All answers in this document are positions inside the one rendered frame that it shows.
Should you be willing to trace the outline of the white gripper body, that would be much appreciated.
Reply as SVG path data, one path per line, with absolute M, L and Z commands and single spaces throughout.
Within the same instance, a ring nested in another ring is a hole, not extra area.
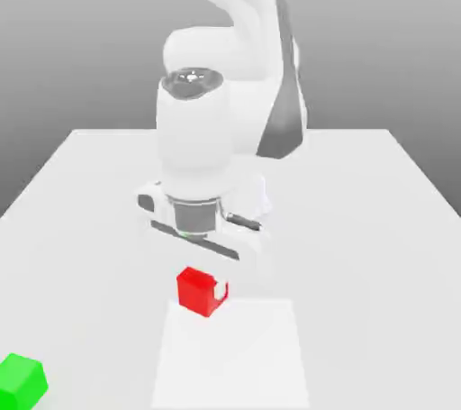
M 155 220 L 149 223 L 156 237 L 166 235 L 172 245 L 160 254 L 178 265 L 234 283 L 263 279 L 271 272 L 270 237 L 266 232 L 219 223 L 215 231 L 198 237 Z

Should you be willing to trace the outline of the small red cube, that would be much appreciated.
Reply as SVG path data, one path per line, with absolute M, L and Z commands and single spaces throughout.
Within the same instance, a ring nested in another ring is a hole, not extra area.
M 229 295 L 223 299 L 214 298 L 216 278 L 201 270 L 186 267 L 176 277 L 177 295 L 179 304 L 203 317 L 210 317 L 222 305 Z

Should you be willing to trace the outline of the small green cube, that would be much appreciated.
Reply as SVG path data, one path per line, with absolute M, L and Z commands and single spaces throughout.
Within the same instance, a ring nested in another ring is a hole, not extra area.
M 0 363 L 0 410 L 32 410 L 48 389 L 38 360 L 10 353 Z

